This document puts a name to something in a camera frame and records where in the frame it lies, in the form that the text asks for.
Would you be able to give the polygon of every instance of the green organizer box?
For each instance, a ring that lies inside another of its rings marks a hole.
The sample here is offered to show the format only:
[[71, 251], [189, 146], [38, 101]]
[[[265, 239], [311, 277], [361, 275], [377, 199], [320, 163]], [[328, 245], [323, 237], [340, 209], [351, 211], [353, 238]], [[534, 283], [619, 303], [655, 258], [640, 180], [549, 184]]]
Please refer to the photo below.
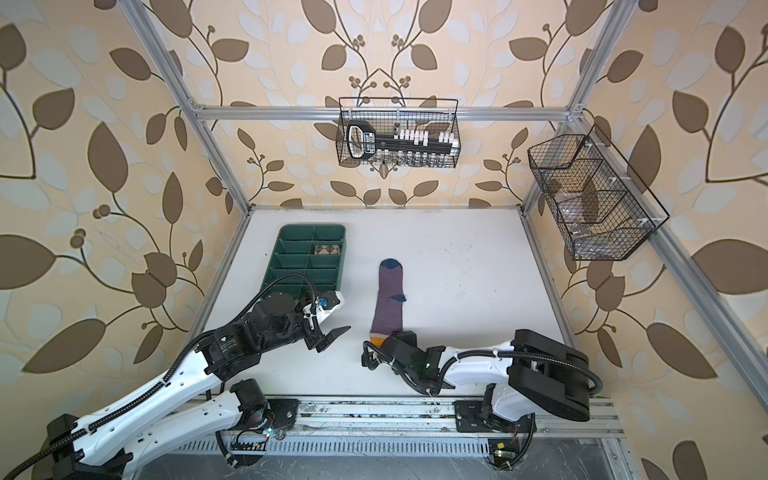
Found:
[[[263, 289], [269, 282], [285, 273], [303, 273], [314, 283], [318, 293], [338, 290], [341, 283], [343, 264], [344, 234], [343, 225], [295, 224], [286, 225], [277, 234], [275, 248], [272, 250], [270, 265], [261, 283]], [[318, 245], [338, 245], [338, 255], [315, 254]], [[272, 292], [281, 292], [301, 300], [307, 292], [307, 285], [298, 277], [287, 278], [272, 287]]]

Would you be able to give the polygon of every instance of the wallpaper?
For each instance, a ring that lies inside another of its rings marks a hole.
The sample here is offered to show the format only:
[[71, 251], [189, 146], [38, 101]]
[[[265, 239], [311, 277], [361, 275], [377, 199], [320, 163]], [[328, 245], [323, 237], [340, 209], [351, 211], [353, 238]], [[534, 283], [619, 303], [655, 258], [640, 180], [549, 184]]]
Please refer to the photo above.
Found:
[[607, 0], [145, 0], [200, 104], [565, 106]]
[[[336, 124], [219, 121], [214, 130], [257, 207], [490, 207], [517, 205], [533, 176], [525, 151], [547, 122], [459, 122], [457, 168], [339, 165]], [[211, 178], [212, 194], [220, 192]]]
[[646, 478], [765, 478], [768, 415], [653, 247], [623, 262], [574, 262], [545, 205], [531, 222]]
[[641, 2], [588, 102], [768, 348], [768, 3]]
[[0, 2], [2, 472], [167, 368], [240, 220], [112, 6]]

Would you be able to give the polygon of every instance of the sock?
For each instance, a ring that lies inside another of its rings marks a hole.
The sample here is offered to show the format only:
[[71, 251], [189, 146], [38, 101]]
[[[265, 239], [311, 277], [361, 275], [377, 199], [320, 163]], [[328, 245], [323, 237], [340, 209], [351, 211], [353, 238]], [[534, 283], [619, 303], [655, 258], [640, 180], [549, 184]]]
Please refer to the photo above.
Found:
[[379, 265], [379, 296], [376, 299], [376, 313], [371, 325], [371, 342], [381, 346], [384, 339], [393, 333], [402, 332], [402, 265], [388, 258]]

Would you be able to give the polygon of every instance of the wire basket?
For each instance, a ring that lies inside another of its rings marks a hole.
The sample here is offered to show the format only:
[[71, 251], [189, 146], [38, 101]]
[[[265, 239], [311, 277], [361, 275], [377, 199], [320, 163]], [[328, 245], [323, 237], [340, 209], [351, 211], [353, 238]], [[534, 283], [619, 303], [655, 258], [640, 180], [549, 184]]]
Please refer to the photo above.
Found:
[[455, 168], [458, 100], [342, 97], [336, 153], [343, 167]]
[[[574, 260], [626, 260], [669, 213], [628, 162], [627, 173], [616, 172], [598, 147], [605, 136], [593, 131], [534, 145], [529, 164]], [[647, 191], [664, 215], [644, 208], [625, 182]]]

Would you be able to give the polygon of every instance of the black rack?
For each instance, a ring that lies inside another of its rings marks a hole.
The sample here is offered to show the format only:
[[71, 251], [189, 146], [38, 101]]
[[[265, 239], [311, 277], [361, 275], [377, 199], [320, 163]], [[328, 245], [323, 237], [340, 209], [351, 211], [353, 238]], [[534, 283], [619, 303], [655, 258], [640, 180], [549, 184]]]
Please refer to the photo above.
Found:
[[[617, 173], [606, 161], [598, 145], [607, 136], [594, 135], [594, 129], [534, 145], [528, 160], [573, 259], [626, 260], [669, 212], [621, 152], [627, 173]], [[664, 215], [644, 208], [625, 182], [650, 194]]]
[[342, 97], [339, 164], [454, 168], [462, 149], [457, 109], [448, 98]]

